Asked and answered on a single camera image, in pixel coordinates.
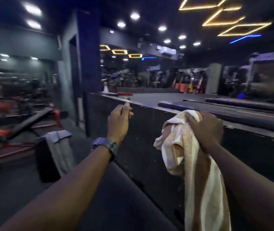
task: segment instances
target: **forearm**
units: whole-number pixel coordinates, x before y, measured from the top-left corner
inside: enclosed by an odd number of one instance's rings
[[[80,217],[97,190],[109,160],[109,150],[99,146],[69,174],[16,213],[0,230],[76,229]]]
[[[206,151],[217,163],[225,184],[252,221],[262,230],[274,230],[274,183],[218,144],[207,147]]]

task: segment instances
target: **towel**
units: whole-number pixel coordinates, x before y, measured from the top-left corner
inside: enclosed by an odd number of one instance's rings
[[[230,213],[221,172],[210,155],[203,152],[187,115],[196,121],[202,115],[186,110],[162,127],[162,136],[154,147],[162,151],[168,172],[184,175],[185,182],[185,231],[231,230]]]

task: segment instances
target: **hand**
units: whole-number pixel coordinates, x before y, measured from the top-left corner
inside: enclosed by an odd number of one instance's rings
[[[118,105],[108,116],[107,139],[121,144],[128,131],[128,119],[134,114],[128,102],[125,105]]]
[[[187,114],[187,121],[201,146],[208,150],[213,144],[221,143],[224,134],[223,121],[211,113],[200,113],[203,116],[200,122],[189,114]]]

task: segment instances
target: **dark ceiling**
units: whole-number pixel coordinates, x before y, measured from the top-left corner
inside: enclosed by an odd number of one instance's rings
[[[22,1],[32,2],[43,12],[42,17],[34,17],[27,13]],[[183,0],[100,0],[101,24],[117,29],[117,21],[122,19],[126,23],[121,31],[143,37],[151,42],[163,44],[165,38],[171,39],[170,47],[178,49],[181,44],[187,46],[186,50],[206,50],[228,46],[229,42],[239,37],[217,37],[219,33],[230,26],[202,27],[202,23],[213,15],[217,8],[179,11]],[[188,0],[187,5],[203,5],[219,3],[221,0]],[[61,34],[70,13],[74,8],[88,10],[89,0],[0,0],[0,23],[28,28],[26,18],[37,20],[42,25],[42,31],[50,34]],[[239,11],[222,13],[217,20],[231,21],[246,16],[241,23],[256,23],[274,21],[274,0],[227,0],[223,7],[243,5]],[[141,18],[138,22],[130,20],[131,11],[138,11]],[[165,24],[167,30],[158,31],[160,24]],[[264,41],[268,32],[274,31],[273,24],[257,33],[262,37],[247,39],[245,42]],[[180,34],[187,38],[179,41]],[[201,41],[201,46],[193,47],[195,41]]]

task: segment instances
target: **blue led strip light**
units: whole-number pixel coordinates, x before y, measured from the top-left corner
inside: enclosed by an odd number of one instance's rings
[[[147,57],[147,58],[157,58],[157,57]],[[142,58],[141,60],[144,61],[145,58]]]
[[[240,41],[240,40],[242,40],[242,39],[245,39],[245,38],[247,38],[247,37],[259,37],[259,36],[261,36],[261,35],[248,35],[248,36],[244,36],[244,37],[242,37],[242,38],[239,38],[239,39],[237,39],[237,40],[235,40],[235,41],[230,42],[229,44],[233,44],[233,43],[235,43],[235,42],[237,42],[237,41]]]

